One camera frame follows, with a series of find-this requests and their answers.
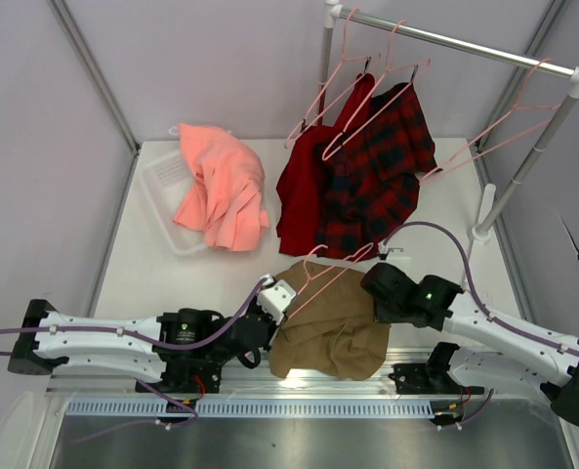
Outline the khaki brown skirt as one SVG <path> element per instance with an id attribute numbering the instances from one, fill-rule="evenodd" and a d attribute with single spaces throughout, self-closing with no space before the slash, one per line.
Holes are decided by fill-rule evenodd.
<path id="1" fill-rule="evenodd" d="M 300 368 L 365 380 L 383 365 L 390 327 L 375 322 L 373 299 L 360 286 L 364 273 L 298 262 L 276 277 L 303 292 L 271 343 L 274 376 Z"/>

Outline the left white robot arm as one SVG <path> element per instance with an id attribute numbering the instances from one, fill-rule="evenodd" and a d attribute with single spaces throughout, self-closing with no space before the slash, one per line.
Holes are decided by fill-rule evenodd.
<path id="1" fill-rule="evenodd" d="M 95 320 L 58 312 L 48 301 L 29 302 L 8 370 L 42 376 L 78 374 L 132 377 L 166 393 L 216 394 L 222 369 L 237 360 L 253 369 L 269 350 L 279 320 L 251 301 L 237 319 L 183 308 L 145 319 Z"/>

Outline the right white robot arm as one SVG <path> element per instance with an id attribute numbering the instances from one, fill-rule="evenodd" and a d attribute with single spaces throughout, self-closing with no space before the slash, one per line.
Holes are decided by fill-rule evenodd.
<path id="1" fill-rule="evenodd" d="M 427 361 L 402 366 L 391 378 L 401 394 L 451 394 L 483 388 L 528 398 L 579 427 L 579 338 L 490 310 L 471 289 L 428 275 L 414 282 L 379 263 L 361 281 L 374 301 L 376 321 L 407 323 L 468 338 L 473 351 L 439 342 Z"/>

